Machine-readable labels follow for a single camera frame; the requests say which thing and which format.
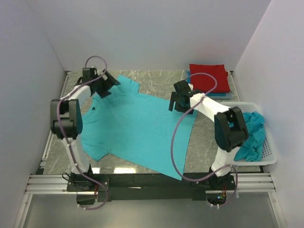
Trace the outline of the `light blue t-shirt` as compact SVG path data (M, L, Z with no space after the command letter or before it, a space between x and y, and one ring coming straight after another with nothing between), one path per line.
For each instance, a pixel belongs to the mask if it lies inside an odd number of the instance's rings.
M171 161L171 139L182 113L170 112L169 101L139 92L139 83L119 76L120 85L105 98L94 95L83 115L81 142L95 161L107 154L180 179ZM196 114L183 118L173 145L174 162L183 172Z

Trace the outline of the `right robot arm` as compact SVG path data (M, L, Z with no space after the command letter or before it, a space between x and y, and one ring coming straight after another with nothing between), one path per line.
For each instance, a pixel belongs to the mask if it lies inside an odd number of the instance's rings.
M208 178L209 186L218 190L225 184L224 176L230 172L238 150L249 136L243 113L237 106L225 106L198 90L192 90L186 80L181 80L173 86L175 91L171 94L169 111L175 110L183 113L171 139L171 161L173 167L183 179L196 182ZM218 150L210 167L212 172L204 178L191 180L179 172L174 162L173 145L179 124L186 115L193 114L195 110L208 117L214 123L214 136Z

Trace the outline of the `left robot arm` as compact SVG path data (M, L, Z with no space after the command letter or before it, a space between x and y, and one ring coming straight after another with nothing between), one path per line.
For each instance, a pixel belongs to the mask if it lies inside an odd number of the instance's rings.
M83 68L73 90L60 99L50 102L50 129L63 143L71 162L74 174L84 174L78 179L78 185L85 191L95 185L92 169L81 144L83 120L81 105L94 94L105 98L110 89L120 83L104 69L98 74L96 68Z

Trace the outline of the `red folded t-shirt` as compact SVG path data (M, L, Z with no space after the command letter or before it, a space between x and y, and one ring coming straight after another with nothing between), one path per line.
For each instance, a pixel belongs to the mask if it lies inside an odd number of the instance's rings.
M215 85L215 81L205 74L207 73L213 76L217 81L217 86L211 93L224 94L230 93L230 87L228 84L228 72L225 70L224 65L189 65L190 75L196 74L190 78L190 83L193 88L202 92L207 92Z

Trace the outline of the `teal t-shirt in basket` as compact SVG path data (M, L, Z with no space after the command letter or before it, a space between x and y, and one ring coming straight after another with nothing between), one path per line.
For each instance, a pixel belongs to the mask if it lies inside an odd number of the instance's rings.
M243 117L248 131L248 139L239 148L234 161L260 162L266 138L264 117L258 112L244 112Z

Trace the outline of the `black base beam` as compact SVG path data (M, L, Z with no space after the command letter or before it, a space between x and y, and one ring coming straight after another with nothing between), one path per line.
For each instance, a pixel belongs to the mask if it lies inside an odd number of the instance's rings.
M76 200L81 205L112 200L206 200L207 191L234 190L232 174L224 177L212 176L204 181L189 182L177 180L163 174L94 174L92 179L102 186L84 178L80 174L70 174L66 190L78 194Z

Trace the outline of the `white plastic basket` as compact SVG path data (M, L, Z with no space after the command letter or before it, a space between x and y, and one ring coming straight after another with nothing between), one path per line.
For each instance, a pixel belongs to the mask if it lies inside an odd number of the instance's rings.
M248 102L223 102L225 106L234 107L237 106L241 109L242 113L244 112L258 112L262 115L261 109L254 103ZM266 138L263 143L263 153L262 153L262 160L258 162L246 162L242 161L234 161L233 164L237 166L266 166L272 165L277 162L277 155L273 145L273 142L270 138L269 131L267 129L267 124L265 120L265 131L266 131Z

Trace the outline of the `aluminium rail frame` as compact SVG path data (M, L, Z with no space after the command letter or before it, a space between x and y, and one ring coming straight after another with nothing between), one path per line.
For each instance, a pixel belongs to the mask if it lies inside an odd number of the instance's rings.
M173 83L185 77L185 71L163 70L123 70L111 72L113 76L124 75L139 82L140 92L169 98ZM212 122L199 114L192 129L185 171L187 174L197 174L207 171L216 155L216 142L213 138ZM31 175L25 193L46 195L67 193L68 182L61 176L63 172L71 170L68 156L63 144L50 133L39 167L39 174ZM144 183L155 183L161 174L145 167L107 155L99 162L92 162L94 171L110 176L110 183L115 177L142 178ZM270 173L264 172L258 166L236 166L237 171L232 175L238 181L238 192L273 192L275 187Z

